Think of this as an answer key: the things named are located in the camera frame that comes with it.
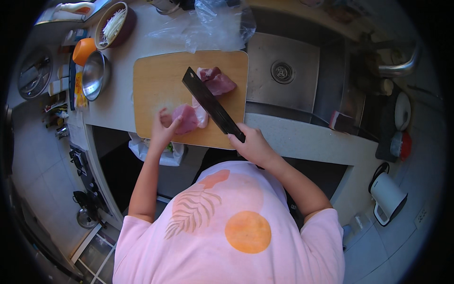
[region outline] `wall outlet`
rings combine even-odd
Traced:
[[[418,216],[416,216],[416,218],[415,218],[415,225],[416,225],[417,229],[419,229],[424,224],[426,219],[428,219],[428,216],[427,216],[428,213],[429,213],[429,207],[426,202],[426,204],[424,204],[421,211],[418,213]]]

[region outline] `sink drain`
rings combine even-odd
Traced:
[[[281,84],[288,84],[295,78],[293,68],[283,61],[276,61],[271,66],[271,76]]]

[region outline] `stainless steel sink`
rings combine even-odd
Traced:
[[[346,93],[348,40],[290,14],[252,12],[246,112],[327,126]]]

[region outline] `cleaver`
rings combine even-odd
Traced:
[[[226,110],[217,101],[191,67],[188,67],[186,70],[186,74],[183,77],[183,84],[206,110],[208,115],[224,134],[234,134],[241,142],[244,143],[244,141],[246,141],[244,133],[241,132]]]

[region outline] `meat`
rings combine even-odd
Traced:
[[[230,92],[237,86],[218,67],[210,69],[198,68],[197,76],[204,82],[214,96]],[[172,112],[172,121],[179,115],[183,116],[183,120],[175,132],[176,134],[185,134],[197,127],[205,128],[208,125],[208,113],[194,97],[192,97],[192,107],[183,104]]]
[[[172,112],[172,121],[174,121],[180,115],[183,118],[181,124],[177,128],[177,131],[175,131],[175,134],[186,134],[197,128],[199,120],[197,119],[196,111],[193,107],[188,104],[182,104],[181,106],[177,107]]]
[[[213,80],[214,77],[216,77],[217,74],[220,74],[221,70],[219,67],[214,67],[211,69],[206,69],[206,68],[198,68],[197,69],[197,76],[199,76],[200,80],[202,82],[205,82],[206,80]]]
[[[210,90],[214,96],[228,93],[237,87],[235,82],[222,73],[217,74],[212,80],[205,81],[205,86]]]

